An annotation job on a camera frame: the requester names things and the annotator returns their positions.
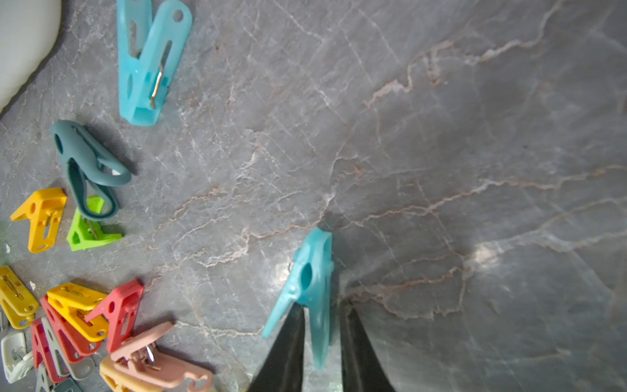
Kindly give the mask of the dark teal clothespin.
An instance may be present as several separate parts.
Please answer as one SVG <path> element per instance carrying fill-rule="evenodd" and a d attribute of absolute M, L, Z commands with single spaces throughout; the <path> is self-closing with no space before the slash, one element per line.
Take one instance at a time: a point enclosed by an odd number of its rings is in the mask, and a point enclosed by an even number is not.
<path fill-rule="evenodd" d="M 112 189 L 128 184 L 132 172 L 77 122 L 59 120 L 53 124 L 51 134 L 82 216 L 91 221 L 114 217 L 119 204 Z M 89 189 L 105 202 L 107 211 L 96 212 L 88 207 Z"/>

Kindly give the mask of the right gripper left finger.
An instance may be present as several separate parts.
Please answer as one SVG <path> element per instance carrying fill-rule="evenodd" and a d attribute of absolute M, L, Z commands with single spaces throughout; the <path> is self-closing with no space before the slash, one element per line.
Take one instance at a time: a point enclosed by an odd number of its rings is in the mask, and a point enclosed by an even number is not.
<path fill-rule="evenodd" d="M 304 378 L 305 312 L 295 304 L 254 377 L 250 392 L 301 392 Z"/>

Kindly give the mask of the green clothespin centre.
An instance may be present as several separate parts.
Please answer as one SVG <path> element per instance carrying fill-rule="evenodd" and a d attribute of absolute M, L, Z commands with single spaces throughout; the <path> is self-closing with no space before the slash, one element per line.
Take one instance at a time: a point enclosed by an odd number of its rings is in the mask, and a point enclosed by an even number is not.
<path fill-rule="evenodd" d="M 67 235 L 67 241 L 72 252 L 103 247 L 122 238 L 122 234 L 105 233 L 98 221 L 86 219 L 78 208 L 75 210 Z"/>

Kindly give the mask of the pink clothespin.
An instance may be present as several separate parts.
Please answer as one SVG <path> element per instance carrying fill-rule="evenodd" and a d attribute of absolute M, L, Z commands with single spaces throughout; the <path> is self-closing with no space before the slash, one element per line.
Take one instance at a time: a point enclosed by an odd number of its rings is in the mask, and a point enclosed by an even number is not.
<path fill-rule="evenodd" d="M 156 341 L 174 328 L 166 321 L 124 341 L 110 357 L 124 374 L 163 388 L 176 388 L 186 381 L 188 391 L 213 391 L 213 372 L 164 354 Z"/>

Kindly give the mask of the yellow clothespin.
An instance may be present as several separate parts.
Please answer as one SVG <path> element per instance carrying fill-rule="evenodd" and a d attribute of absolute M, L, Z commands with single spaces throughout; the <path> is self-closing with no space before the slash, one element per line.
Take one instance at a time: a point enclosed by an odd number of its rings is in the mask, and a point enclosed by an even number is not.
<path fill-rule="evenodd" d="M 62 284 L 47 291 L 48 303 L 90 342 L 103 341 L 109 331 L 108 321 L 98 315 L 91 322 L 86 317 L 107 297 L 78 284 Z"/>
<path fill-rule="evenodd" d="M 28 220 L 31 253 L 42 253 L 56 242 L 67 196 L 62 188 L 35 191 L 11 214 L 12 221 Z"/>

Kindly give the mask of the yellow clothespin upper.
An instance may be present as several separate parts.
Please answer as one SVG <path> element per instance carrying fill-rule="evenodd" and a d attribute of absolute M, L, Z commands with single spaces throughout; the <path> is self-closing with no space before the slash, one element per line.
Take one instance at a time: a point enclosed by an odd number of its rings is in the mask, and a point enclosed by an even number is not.
<path fill-rule="evenodd" d="M 12 221 L 28 220 L 31 253 L 42 253 L 56 242 L 67 196 L 62 188 L 35 191 L 11 214 Z"/>

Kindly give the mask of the red clothespin pile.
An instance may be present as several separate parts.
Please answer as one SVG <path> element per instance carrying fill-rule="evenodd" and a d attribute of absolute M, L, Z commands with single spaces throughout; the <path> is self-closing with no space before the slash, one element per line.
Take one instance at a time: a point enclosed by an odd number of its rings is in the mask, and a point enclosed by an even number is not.
<path fill-rule="evenodd" d="M 131 338 L 143 293 L 144 286 L 138 279 L 118 286 L 84 319 L 88 323 L 101 316 L 107 320 L 109 353 Z"/>

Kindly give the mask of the white storage box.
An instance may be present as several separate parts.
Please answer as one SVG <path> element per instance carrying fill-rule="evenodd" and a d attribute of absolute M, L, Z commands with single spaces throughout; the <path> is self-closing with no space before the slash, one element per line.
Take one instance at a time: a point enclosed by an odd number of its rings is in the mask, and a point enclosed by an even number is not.
<path fill-rule="evenodd" d="M 62 15 L 60 0 L 1 2 L 1 108 L 29 80 L 52 50 Z"/>

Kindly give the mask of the yellow clothespin centre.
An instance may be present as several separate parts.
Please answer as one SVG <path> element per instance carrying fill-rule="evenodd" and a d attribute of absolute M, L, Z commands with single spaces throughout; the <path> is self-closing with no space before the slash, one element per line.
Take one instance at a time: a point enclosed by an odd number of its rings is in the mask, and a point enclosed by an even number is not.
<path fill-rule="evenodd" d="M 62 284 L 47 291 L 48 303 L 90 342 L 103 341 L 109 331 L 108 321 L 98 315 L 91 322 L 86 317 L 107 297 L 78 284 Z"/>

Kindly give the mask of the tan clothespin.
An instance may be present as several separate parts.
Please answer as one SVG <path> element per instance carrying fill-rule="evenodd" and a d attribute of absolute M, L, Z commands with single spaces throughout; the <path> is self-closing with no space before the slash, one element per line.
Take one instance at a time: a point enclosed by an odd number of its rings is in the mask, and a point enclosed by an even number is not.
<path fill-rule="evenodd" d="M 114 361 L 110 357 L 102 359 L 100 374 L 105 383 L 116 392 L 163 392 L 163 387 L 143 382 L 135 377 L 120 372 L 114 367 Z"/>

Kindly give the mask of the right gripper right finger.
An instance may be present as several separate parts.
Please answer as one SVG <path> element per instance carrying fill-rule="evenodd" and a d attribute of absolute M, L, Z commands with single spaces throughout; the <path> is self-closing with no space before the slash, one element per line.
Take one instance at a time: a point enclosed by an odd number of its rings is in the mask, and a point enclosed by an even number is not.
<path fill-rule="evenodd" d="M 340 305 L 340 338 L 344 391 L 395 391 L 351 301 Z"/>

